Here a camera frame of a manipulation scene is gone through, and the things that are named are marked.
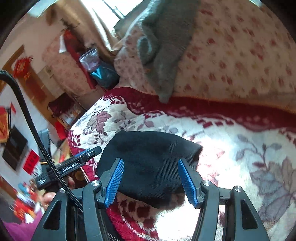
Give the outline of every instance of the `purple sleeve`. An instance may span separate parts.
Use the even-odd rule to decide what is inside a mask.
[[[42,212],[39,211],[32,223],[6,223],[3,222],[10,236],[14,241],[30,241],[42,218]]]

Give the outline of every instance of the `beige curtain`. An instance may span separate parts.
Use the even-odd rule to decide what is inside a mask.
[[[91,4],[85,0],[59,0],[55,5],[62,16],[77,26],[75,30],[82,36],[84,43],[95,43],[100,57],[112,63],[122,47],[122,41],[110,33]]]

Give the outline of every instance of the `blue textured pad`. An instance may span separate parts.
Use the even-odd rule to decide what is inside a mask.
[[[122,175],[124,171],[124,162],[120,159],[113,176],[110,179],[108,186],[106,187],[106,199],[105,199],[105,207],[108,208],[115,199]]]
[[[188,201],[195,208],[198,204],[198,201],[196,199],[196,189],[181,160],[178,161],[178,173],[181,178],[181,182],[187,195]]]

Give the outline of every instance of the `blanket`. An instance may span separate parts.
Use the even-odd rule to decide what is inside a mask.
[[[108,91],[69,133],[73,154],[97,145],[102,149],[118,130],[172,133],[203,146],[197,171],[222,188],[240,185],[271,241],[284,241],[296,221],[296,116],[246,104],[157,96],[132,88]],[[91,159],[87,181],[100,160]],[[190,240],[198,220],[184,196],[172,198],[175,208],[159,210],[117,193],[107,213],[125,240]],[[224,208],[220,206],[216,240],[222,239]]]
[[[173,93],[178,62],[193,34],[198,0],[152,0],[139,20],[138,55],[163,103]]]

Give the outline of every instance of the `red poster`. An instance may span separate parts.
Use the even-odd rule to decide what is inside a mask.
[[[35,153],[35,151],[31,150],[26,159],[23,169],[31,175],[38,161],[39,156]]]

